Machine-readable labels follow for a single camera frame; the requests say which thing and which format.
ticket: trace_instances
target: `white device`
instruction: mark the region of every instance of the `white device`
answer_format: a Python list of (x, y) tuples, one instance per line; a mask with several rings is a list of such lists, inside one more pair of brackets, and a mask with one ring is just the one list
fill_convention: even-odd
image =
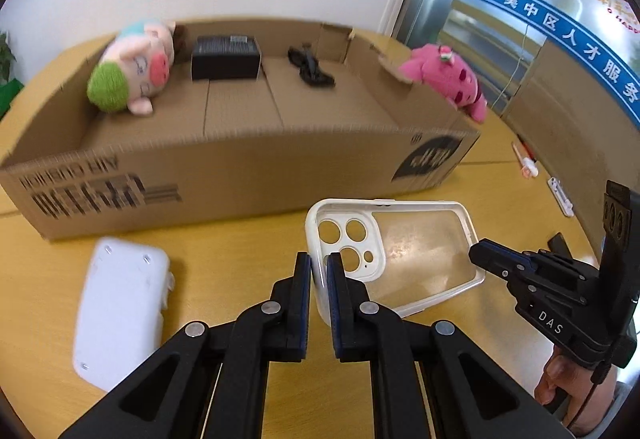
[(574, 204), (572, 204), (572, 202), (569, 200), (569, 197), (567, 197), (566, 193), (564, 193), (564, 189), (560, 184), (560, 180), (556, 177), (552, 177), (546, 183), (549, 185), (549, 188), (553, 192), (556, 201), (558, 201), (562, 213), (564, 213), (566, 217), (573, 217)]
[(516, 153), (516, 158), (520, 161), (522, 176), (525, 178), (538, 177), (538, 167), (531, 158), (523, 158), (515, 143), (511, 143), (511, 148)]
[(82, 379), (109, 391), (155, 352), (174, 282), (162, 249), (97, 242), (76, 323), (73, 363)]

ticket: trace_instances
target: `black box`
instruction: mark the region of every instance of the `black box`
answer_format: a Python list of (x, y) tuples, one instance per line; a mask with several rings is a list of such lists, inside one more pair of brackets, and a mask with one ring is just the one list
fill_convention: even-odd
[(199, 36), (191, 55), (192, 80), (258, 77), (260, 48), (245, 35)]

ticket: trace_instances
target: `human hand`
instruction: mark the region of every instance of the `human hand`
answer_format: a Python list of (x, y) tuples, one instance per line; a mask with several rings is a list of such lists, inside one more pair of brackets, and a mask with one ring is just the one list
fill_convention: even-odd
[[(554, 352), (545, 365), (545, 371), (534, 393), (536, 401), (540, 405), (548, 405), (556, 396), (556, 388), (564, 390), (570, 399), (566, 416), (562, 420), (562, 424), (567, 426), (591, 390), (591, 374), (593, 372), (590, 370), (580, 367), (569, 358), (562, 356), (561, 349), (554, 345)], [(604, 418), (613, 402), (617, 374), (618, 369), (612, 368), (603, 384), (596, 388), (584, 411), (571, 427), (571, 432), (576, 436), (587, 435)]]

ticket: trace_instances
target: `cardboard box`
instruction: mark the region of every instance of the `cardboard box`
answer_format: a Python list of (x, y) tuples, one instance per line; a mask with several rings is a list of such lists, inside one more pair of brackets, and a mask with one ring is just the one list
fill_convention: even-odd
[(505, 122), (559, 178), (595, 255), (602, 255), (607, 179), (640, 191), (640, 132), (602, 85), (547, 40)]
[[(187, 23), (187, 32), (186, 60), (198, 36), (255, 37), (258, 79), (192, 82), (189, 62), (177, 56), (153, 116), (106, 115), (86, 98), (103, 42), (62, 53), (22, 92), (39, 108), (2, 158), (0, 184), (44, 237), (423, 190), (447, 177), (479, 136), (464, 114), (407, 83), (350, 28), (219, 20)], [(309, 87), (289, 64), (289, 47), (303, 44), (335, 77), (334, 89)]]

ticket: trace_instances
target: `person's arm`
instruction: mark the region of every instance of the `person's arm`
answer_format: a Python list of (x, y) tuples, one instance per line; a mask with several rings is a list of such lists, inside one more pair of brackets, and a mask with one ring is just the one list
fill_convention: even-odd
[[(592, 372), (588, 369), (562, 356), (561, 350), (554, 347), (554, 352), (546, 363), (545, 371), (536, 387), (534, 393), (536, 401), (541, 405), (547, 405), (555, 397), (556, 388), (564, 390), (569, 395), (569, 406), (562, 423), (567, 426), (591, 390), (591, 374)], [(571, 428), (571, 432), (576, 437), (590, 434), (587, 437), (592, 439), (591, 433), (593, 433), (593, 438), (596, 438), (613, 419), (617, 408), (622, 405), (628, 393), (628, 388), (616, 390), (617, 375), (618, 369), (612, 368), (603, 384), (595, 390), (590, 402)]]

